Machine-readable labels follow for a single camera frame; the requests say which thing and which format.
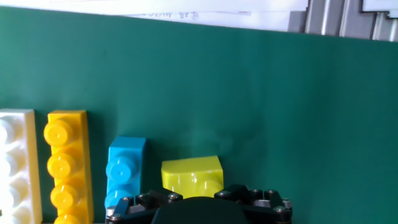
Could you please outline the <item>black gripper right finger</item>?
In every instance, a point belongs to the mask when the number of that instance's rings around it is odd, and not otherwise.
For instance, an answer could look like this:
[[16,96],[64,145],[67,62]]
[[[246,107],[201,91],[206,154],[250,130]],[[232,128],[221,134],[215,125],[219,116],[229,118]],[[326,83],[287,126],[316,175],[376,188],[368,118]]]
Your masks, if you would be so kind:
[[245,185],[230,185],[214,194],[214,198],[238,206],[249,223],[292,224],[292,204],[276,190],[249,190]]

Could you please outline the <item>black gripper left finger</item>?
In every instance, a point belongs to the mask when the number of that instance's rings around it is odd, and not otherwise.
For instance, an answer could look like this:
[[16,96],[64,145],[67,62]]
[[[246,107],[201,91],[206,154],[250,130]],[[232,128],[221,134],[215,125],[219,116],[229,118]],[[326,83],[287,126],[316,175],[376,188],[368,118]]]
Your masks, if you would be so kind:
[[165,205],[183,200],[183,196],[167,189],[150,190],[135,197],[123,197],[106,209],[105,224],[148,224]]

